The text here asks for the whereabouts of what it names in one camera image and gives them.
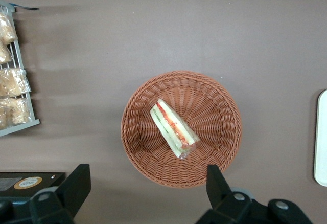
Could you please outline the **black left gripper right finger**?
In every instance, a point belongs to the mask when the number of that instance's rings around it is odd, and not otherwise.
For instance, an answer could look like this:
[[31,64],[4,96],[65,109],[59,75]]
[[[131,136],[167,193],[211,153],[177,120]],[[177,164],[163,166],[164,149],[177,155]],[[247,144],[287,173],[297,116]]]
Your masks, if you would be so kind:
[[248,191],[231,189],[217,165],[207,166],[206,192],[212,208],[197,223],[268,223],[267,207]]

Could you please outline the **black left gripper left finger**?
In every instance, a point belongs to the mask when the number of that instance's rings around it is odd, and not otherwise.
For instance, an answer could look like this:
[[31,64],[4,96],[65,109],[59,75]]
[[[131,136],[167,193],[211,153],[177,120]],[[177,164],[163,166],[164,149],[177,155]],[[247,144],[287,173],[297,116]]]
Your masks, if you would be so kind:
[[32,223],[74,223],[90,190],[90,166],[80,164],[58,187],[42,189],[30,199]]

